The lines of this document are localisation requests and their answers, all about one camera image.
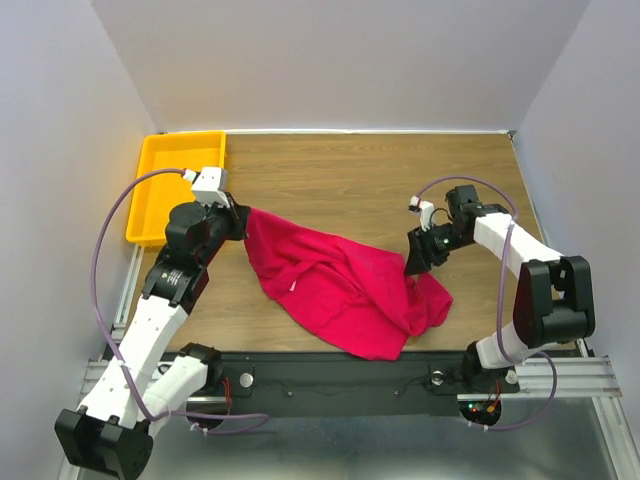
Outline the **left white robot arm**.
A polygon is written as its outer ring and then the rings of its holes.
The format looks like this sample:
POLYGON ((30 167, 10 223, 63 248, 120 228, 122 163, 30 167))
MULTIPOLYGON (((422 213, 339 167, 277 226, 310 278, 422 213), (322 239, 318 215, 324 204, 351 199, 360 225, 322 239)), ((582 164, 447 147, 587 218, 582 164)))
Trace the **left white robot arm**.
POLYGON ((79 406, 56 419, 54 431, 70 464, 138 478, 155 437, 187 397, 221 386, 219 352, 198 344, 188 345, 161 379, 152 376, 204 291, 214 256, 225 242, 245 238, 249 213, 228 192, 171 210, 166 243, 146 275, 118 352, 79 406))

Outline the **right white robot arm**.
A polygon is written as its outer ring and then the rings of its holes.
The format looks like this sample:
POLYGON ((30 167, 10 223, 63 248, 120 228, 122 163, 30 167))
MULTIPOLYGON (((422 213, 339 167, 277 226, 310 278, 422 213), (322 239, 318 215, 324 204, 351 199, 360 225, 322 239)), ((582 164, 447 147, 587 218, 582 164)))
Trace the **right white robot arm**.
POLYGON ((454 187, 445 200, 448 220, 436 224, 435 206, 411 198, 408 209, 420 224, 407 234, 406 275, 427 273, 451 252, 477 244, 500 259, 503 274, 513 273, 517 280, 511 322, 498 318, 492 335, 467 347, 459 374, 463 385, 482 390, 544 348, 594 333, 591 267, 584 257, 541 243, 518 225, 514 207, 481 202, 472 185, 454 187))

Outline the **red t shirt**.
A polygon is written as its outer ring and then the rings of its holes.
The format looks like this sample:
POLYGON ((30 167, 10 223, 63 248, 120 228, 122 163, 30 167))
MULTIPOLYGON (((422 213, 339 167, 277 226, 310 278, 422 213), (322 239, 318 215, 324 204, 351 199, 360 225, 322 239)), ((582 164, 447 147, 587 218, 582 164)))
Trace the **red t shirt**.
POLYGON ((254 209, 244 241, 264 293, 304 329, 366 360, 393 361, 440 326, 452 295, 431 275, 404 274, 398 254, 254 209))

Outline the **yellow plastic tray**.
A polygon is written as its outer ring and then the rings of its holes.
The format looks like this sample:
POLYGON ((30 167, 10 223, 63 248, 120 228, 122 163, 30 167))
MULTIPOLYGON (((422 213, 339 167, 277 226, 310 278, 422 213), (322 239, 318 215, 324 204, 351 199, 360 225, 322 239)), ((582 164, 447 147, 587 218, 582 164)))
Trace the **yellow plastic tray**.
MULTIPOLYGON (((222 167, 225 157, 223 131, 150 135, 143 141, 136 176, 166 168, 199 171, 222 167)), ((126 240, 141 247, 162 246, 171 209, 193 199, 191 185, 176 174, 157 175, 141 182, 133 190, 126 240)))

